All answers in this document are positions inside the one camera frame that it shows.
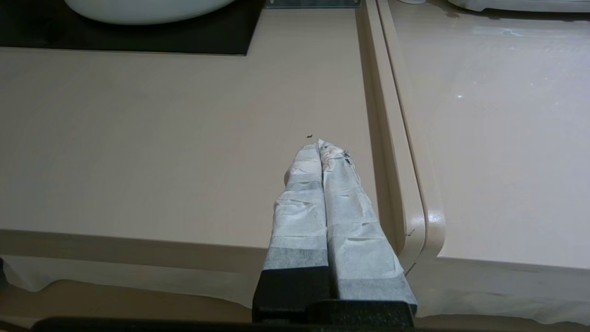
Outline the deep white round pot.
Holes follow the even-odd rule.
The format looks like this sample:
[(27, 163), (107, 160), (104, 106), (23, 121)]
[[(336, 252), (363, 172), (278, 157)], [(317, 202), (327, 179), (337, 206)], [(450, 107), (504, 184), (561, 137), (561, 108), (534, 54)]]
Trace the deep white round pot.
[(211, 13), (235, 0), (65, 0), (79, 15), (107, 24), (154, 25)]

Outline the white toaster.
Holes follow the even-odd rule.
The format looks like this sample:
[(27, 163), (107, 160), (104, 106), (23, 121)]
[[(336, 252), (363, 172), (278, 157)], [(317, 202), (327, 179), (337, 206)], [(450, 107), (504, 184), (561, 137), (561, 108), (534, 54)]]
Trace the white toaster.
[(470, 11), (498, 9), (518, 12), (590, 13), (590, 0), (447, 0)]

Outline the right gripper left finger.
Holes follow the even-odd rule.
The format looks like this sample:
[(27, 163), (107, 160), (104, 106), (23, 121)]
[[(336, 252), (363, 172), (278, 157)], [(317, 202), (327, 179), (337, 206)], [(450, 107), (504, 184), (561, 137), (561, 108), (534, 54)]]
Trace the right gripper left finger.
[(253, 296), (252, 320), (306, 321), (331, 297), (327, 221), (319, 147), (302, 147), (274, 204), (271, 240)]

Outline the large black induction cooktop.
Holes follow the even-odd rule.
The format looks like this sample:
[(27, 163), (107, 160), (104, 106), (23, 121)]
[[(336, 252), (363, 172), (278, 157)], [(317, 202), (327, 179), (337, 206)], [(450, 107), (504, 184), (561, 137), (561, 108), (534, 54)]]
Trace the large black induction cooktop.
[(83, 17), (65, 0), (0, 0), (0, 47), (246, 55), (264, 0), (234, 0), (212, 13), (156, 25)]

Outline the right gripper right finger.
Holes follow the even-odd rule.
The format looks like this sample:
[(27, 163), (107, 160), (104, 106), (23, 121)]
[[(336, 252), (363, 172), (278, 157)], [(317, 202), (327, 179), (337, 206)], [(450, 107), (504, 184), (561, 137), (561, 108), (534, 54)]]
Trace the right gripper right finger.
[(417, 300), (347, 151), (319, 140), (326, 204), (327, 250), (336, 296), (348, 301)]

